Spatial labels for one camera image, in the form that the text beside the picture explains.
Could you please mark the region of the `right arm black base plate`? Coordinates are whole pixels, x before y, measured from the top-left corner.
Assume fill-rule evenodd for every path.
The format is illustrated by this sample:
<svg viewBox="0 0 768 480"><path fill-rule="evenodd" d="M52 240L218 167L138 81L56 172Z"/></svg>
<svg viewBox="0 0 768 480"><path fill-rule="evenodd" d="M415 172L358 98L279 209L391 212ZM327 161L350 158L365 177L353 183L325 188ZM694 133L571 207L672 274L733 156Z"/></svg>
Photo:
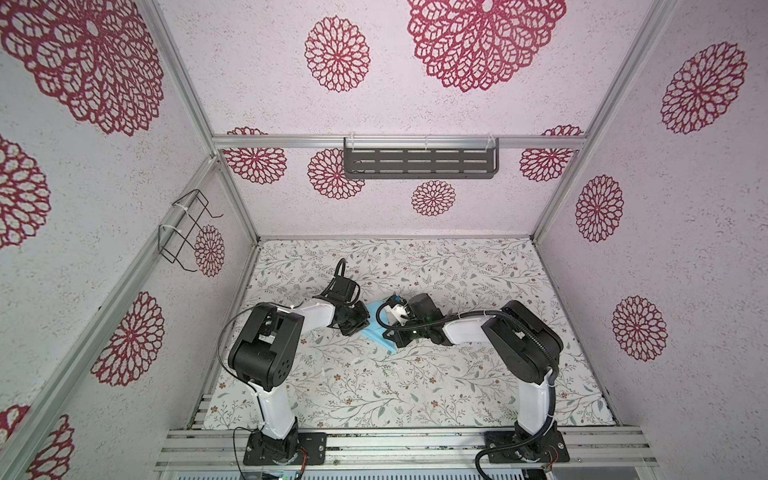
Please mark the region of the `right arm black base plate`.
<svg viewBox="0 0 768 480"><path fill-rule="evenodd" d="M522 437L511 430L484 434L486 449L498 449L521 441ZM488 457L491 464L544 463L549 465L567 463L571 460L563 435L557 430L550 430L538 440L517 449L493 452Z"/></svg>

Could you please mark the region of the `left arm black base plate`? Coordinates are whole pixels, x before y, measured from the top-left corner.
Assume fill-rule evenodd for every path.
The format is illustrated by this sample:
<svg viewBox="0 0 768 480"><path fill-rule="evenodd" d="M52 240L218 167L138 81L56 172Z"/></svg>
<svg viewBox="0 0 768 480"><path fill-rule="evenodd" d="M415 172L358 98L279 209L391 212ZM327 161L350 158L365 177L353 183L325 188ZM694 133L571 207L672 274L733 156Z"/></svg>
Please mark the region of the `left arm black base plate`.
<svg viewBox="0 0 768 480"><path fill-rule="evenodd" d="M325 432L290 433L285 439L252 433L246 445L246 466L315 466L325 463L328 435Z"/></svg>

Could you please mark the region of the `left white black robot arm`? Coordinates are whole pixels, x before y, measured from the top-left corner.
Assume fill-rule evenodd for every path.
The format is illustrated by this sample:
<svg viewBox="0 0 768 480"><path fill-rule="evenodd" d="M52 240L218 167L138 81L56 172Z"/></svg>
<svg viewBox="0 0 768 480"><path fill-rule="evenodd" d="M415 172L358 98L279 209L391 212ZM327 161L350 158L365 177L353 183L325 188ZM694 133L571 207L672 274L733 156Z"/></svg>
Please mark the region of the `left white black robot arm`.
<svg viewBox="0 0 768 480"><path fill-rule="evenodd" d="M338 328L351 336L369 325L365 304L312 298L297 307L262 302L250 311L227 357L238 381L253 392L261 425L249 437L248 465L288 464L304 458L298 418L285 385L301 336L319 328Z"/></svg>

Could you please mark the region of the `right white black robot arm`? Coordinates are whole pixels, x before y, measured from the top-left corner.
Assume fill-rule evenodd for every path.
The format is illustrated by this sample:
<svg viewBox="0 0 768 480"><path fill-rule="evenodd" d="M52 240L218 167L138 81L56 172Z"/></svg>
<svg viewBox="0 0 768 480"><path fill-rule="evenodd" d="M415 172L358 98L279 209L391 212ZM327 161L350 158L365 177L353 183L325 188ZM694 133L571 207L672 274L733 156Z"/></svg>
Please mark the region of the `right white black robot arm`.
<svg viewBox="0 0 768 480"><path fill-rule="evenodd" d="M410 302L394 295L379 307L374 318L384 337L398 347L415 338L440 346L468 343L490 345L518 381L518 416L512 442L497 450L539 452L546 436L556 429L555 383L563 341L543 320L518 300L499 308L476 309L445 315L431 297L420 294Z"/></svg>

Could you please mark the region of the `light blue square paper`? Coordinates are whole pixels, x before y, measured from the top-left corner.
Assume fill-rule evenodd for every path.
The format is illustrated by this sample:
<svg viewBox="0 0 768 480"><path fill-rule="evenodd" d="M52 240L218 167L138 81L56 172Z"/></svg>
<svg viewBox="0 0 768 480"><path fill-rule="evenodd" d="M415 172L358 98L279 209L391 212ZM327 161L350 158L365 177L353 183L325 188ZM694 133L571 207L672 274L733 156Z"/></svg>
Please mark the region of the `light blue square paper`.
<svg viewBox="0 0 768 480"><path fill-rule="evenodd" d="M367 340L372 341L386 349L388 352L395 354L398 351L398 347L393 341L384 337L386 330L378 323L376 319L376 313L379 307L382 305L382 301L374 301L366 304L366 308L369 314L369 325L361 331L361 334Z"/></svg>

